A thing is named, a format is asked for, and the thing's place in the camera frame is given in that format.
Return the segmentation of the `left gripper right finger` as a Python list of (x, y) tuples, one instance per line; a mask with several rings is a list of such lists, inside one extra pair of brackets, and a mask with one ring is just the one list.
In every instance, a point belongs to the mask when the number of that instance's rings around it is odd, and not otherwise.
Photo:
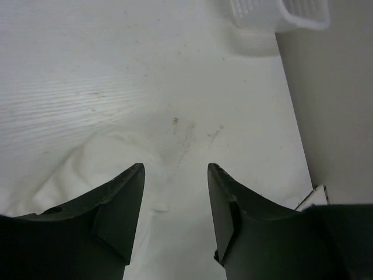
[(228, 279), (371, 279), (372, 205), (295, 211), (207, 168), (217, 249)]

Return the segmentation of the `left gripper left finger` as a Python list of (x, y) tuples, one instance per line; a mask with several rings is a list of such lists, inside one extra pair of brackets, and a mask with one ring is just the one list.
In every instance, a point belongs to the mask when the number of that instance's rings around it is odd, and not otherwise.
[(122, 279), (145, 185), (134, 164), (41, 214), (1, 216), (2, 279)]

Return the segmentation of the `white tank top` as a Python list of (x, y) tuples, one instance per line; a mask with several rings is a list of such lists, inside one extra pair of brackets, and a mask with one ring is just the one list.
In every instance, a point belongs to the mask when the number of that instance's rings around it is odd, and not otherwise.
[(135, 132), (98, 132), (45, 183), (12, 194), (6, 214), (40, 214), (108, 182), (136, 162), (145, 191), (125, 279), (212, 279), (213, 226), (205, 174), (191, 160), (194, 134), (147, 140)]

